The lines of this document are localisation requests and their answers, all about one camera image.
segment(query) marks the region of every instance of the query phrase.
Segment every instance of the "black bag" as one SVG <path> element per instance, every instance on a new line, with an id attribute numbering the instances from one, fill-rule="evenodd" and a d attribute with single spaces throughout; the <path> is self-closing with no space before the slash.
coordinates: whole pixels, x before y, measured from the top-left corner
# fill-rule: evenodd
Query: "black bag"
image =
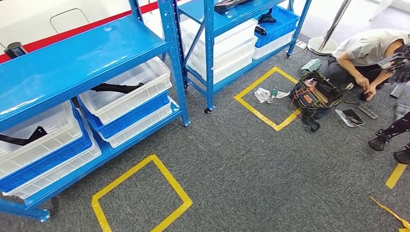
<path id="1" fill-rule="evenodd" d="M 289 97 L 292 104 L 302 110 L 302 121 L 310 125 L 312 131 L 317 131 L 320 125 L 312 117 L 319 110 L 338 105 L 343 94 L 317 71 L 313 71 L 300 78 Z"/>

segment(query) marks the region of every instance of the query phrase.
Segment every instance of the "white t-shirt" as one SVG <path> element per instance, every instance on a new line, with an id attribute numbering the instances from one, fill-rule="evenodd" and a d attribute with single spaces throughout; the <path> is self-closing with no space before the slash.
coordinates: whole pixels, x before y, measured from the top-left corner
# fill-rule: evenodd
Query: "white t-shirt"
<path id="1" fill-rule="evenodd" d="M 410 43 L 410 31 L 367 30 L 343 41 L 332 55 L 338 58 L 347 51 L 354 66 L 369 66 L 385 59 L 387 47 L 398 39 L 402 39 L 404 44 Z"/>

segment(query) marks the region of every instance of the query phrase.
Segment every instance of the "white plastic bin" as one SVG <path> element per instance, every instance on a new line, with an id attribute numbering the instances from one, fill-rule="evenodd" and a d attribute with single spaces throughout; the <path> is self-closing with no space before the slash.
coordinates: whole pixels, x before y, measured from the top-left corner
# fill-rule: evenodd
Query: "white plastic bin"
<path id="1" fill-rule="evenodd" d="M 158 57 L 155 57 L 106 82 L 126 86 L 144 83 L 143 86 L 131 93 L 88 90 L 80 94 L 80 99 L 90 113 L 97 116 L 104 125 L 107 125 L 169 89 L 172 86 L 169 77 L 168 67 Z"/>
<path id="2" fill-rule="evenodd" d="M 0 141 L 0 178 L 37 161 L 83 135 L 69 101 L 0 134 L 28 139 L 38 126 L 43 127 L 47 135 L 25 146 Z"/>
<path id="3" fill-rule="evenodd" d="M 255 54 L 253 55 L 253 59 L 259 59 L 262 58 L 266 55 L 268 55 L 269 53 L 275 51 L 276 49 L 284 46 L 285 44 L 289 43 L 290 41 L 292 41 L 292 37 L 293 37 L 294 31 L 289 32 L 288 34 L 268 43 L 265 46 L 262 47 L 256 47 L 255 48 Z"/>
<path id="4" fill-rule="evenodd" d="M 251 64 L 254 53 L 255 53 L 255 50 L 252 50 L 251 52 L 248 52 L 247 54 L 244 54 L 241 57 L 237 57 L 234 60 L 227 61 L 223 66 L 217 69 L 214 69 L 214 84 L 218 83 L 219 81 L 222 81 L 226 77 L 234 74 L 235 72 L 239 71 L 245 66 Z M 190 59 L 192 59 L 192 62 L 190 63 L 188 61 L 188 65 L 192 69 L 197 71 L 204 80 L 206 80 L 206 71 L 203 70 L 202 68 L 198 68 L 195 66 L 195 63 L 200 62 L 200 60 L 195 56 L 191 56 Z"/>
<path id="5" fill-rule="evenodd" d="M 27 197 L 35 194 L 36 192 L 46 188 L 47 186 L 53 184 L 59 179 L 65 177 L 69 173 L 75 171 L 77 168 L 83 166 L 84 164 L 95 159 L 101 155 L 101 150 L 98 144 L 92 137 L 92 133 L 89 125 L 84 121 L 84 126 L 88 135 L 91 138 L 92 146 L 85 150 L 84 152 L 72 157 L 71 159 L 61 163 L 60 165 L 48 170 L 47 172 L 31 179 L 30 181 L 18 186 L 17 188 L 4 192 L 4 196 L 17 196 L 21 199 L 26 199 Z"/>
<path id="6" fill-rule="evenodd" d="M 252 39 L 240 44 L 232 49 L 230 52 L 218 56 L 214 60 L 214 84 L 222 81 L 229 75 L 242 69 L 252 62 L 249 59 L 250 54 L 255 52 L 255 43 L 258 37 L 254 36 Z M 188 66 L 197 71 L 204 80 L 206 80 L 206 61 L 205 56 L 197 56 L 192 54 L 187 62 Z"/>
<path id="7" fill-rule="evenodd" d="M 214 58 L 232 51 L 238 45 L 252 39 L 254 37 L 255 27 L 258 24 L 256 19 L 250 19 L 233 29 L 219 35 L 215 38 Z M 182 39 L 186 43 L 187 49 L 190 48 L 200 25 L 192 19 L 181 22 Z M 198 42 L 195 45 L 194 51 L 197 56 L 205 58 L 205 31 L 202 32 Z"/>
<path id="8" fill-rule="evenodd" d="M 98 133 L 102 139 L 110 143 L 112 148 L 115 148 L 169 116 L 172 113 L 171 102 L 108 139 L 104 139 L 104 137 Z"/>

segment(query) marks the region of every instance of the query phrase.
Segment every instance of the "shelf rack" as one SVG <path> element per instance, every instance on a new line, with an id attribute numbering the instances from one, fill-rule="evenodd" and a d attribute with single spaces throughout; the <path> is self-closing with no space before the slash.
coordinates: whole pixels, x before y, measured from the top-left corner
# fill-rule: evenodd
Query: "shelf rack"
<path id="1" fill-rule="evenodd" d="M 130 0 L 130 5 L 132 15 L 0 65 L 0 131 L 167 52 L 178 97 L 178 104 L 172 103 L 173 113 L 116 148 L 94 132 L 102 151 L 99 157 L 28 197 L 24 204 L 0 199 L 0 212 L 44 222 L 50 218 L 50 212 L 39 208 L 42 203 L 177 118 L 182 117 L 185 126 L 190 124 L 176 0 L 158 1 L 162 24 L 166 25 L 164 40 L 144 25 L 138 2 Z"/>
<path id="2" fill-rule="evenodd" d="M 289 48 L 287 56 L 289 57 L 292 54 L 294 46 L 296 44 L 296 39 L 299 36 L 300 29 L 302 28 L 303 22 L 306 18 L 306 14 L 308 13 L 311 0 L 306 0 L 303 12 L 300 16 L 298 25 L 296 27 L 291 42 L 258 60 L 253 60 L 252 63 L 248 66 L 228 76 L 224 80 L 216 84 L 213 84 L 214 75 L 212 67 L 214 63 L 213 47 L 215 43 L 215 37 L 238 26 L 243 22 L 248 21 L 251 18 L 256 18 L 260 16 L 261 14 L 267 12 L 270 8 L 284 1 L 285 0 L 250 0 L 243 4 L 229 8 L 229 11 L 225 15 L 220 15 L 214 11 L 214 4 L 216 2 L 219 2 L 218 0 L 192 0 L 178 7 L 180 14 L 186 15 L 187 17 L 191 18 L 192 20 L 201 25 L 187 55 L 183 59 L 182 66 L 185 68 L 185 70 L 183 71 L 184 87 L 187 88 L 188 84 L 190 84 L 204 97 L 206 97 L 206 113 L 209 113 L 212 110 L 214 110 L 214 95 L 222 89 L 224 89 L 230 83 L 237 80 L 241 75 L 253 69 L 257 65 L 261 64 L 263 61 L 271 58 L 273 55 L 277 54 L 278 52 L 282 51 L 287 47 Z M 288 10 L 293 12 L 293 0 L 289 0 Z M 193 51 L 193 48 L 198 42 L 203 30 L 205 30 L 206 81 L 199 75 L 199 73 L 197 73 L 187 65 L 187 60 L 189 59 Z M 203 86 L 205 86 L 205 90 L 202 89 L 193 80 L 188 78 L 187 72 L 190 72 Z"/>

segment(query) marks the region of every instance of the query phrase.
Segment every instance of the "blue crate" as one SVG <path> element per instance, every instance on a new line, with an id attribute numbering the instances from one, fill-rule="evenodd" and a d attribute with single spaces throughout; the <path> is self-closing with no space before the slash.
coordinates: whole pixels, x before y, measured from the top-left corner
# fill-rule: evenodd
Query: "blue crate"
<path id="1" fill-rule="evenodd" d="M 0 179 L 0 190 L 9 192 L 27 181 L 45 173 L 55 166 L 69 160 L 70 158 L 82 153 L 92 146 L 91 139 L 84 128 L 83 121 L 77 109 L 73 107 L 75 119 L 80 125 L 83 135 L 71 143 L 59 148 L 58 150 L 42 157 L 41 159 L 21 168 L 14 173 Z"/>
<path id="2" fill-rule="evenodd" d="M 281 36 L 292 32 L 296 28 L 296 23 L 299 20 L 299 16 L 295 15 L 293 12 L 288 11 L 280 6 L 275 6 L 272 11 L 272 17 L 276 19 L 276 23 L 262 23 L 267 35 L 262 36 L 258 33 L 255 35 L 258 37 L 255 47 L 262 47 Z"/>
<path id="3" fill-rule="evenodd" d="M 110 122 L 109 124 L 103 125 L 97 116 L 88 111 L 88 109 L 81 102 L 81 99 L 79 97 L 77 97 L 77 99 L 92 128 L 98 131 L 104 139 L 114 136 L 169 103 L 168 91 L 166 90 L 144 104 Z"/>

